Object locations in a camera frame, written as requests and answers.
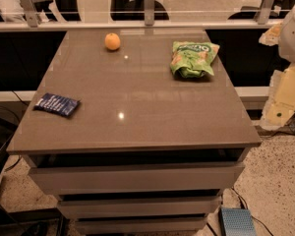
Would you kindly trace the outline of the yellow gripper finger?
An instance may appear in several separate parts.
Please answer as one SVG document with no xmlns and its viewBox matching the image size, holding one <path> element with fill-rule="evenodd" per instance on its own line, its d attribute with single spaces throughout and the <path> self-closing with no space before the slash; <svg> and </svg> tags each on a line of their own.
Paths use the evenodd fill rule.
<svg viewBox="0 0 295 236">
<path fill-rule="evenodd" d="M 263 109 L 261 127 L 279 129 L 295 114 L 295 63 L 283 72 L 275 70 L 270 78 L 268 100 Z"/>
</svg>

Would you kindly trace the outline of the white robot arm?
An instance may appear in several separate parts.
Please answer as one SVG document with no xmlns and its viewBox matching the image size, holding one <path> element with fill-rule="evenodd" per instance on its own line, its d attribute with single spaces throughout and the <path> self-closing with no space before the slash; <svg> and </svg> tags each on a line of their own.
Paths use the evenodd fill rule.
<svg viewBox="0 0 295 236">
<path fill-rule="evenodd" d="M 278 45 L 279 56 L 290 63 L 283 72 L 274 71 L 270 79 L 261 127 L 271 131 L 283 127 L 295 114 L 295 5 L 281 23 L 262 34 L 259 43 Z"/>
</svg>

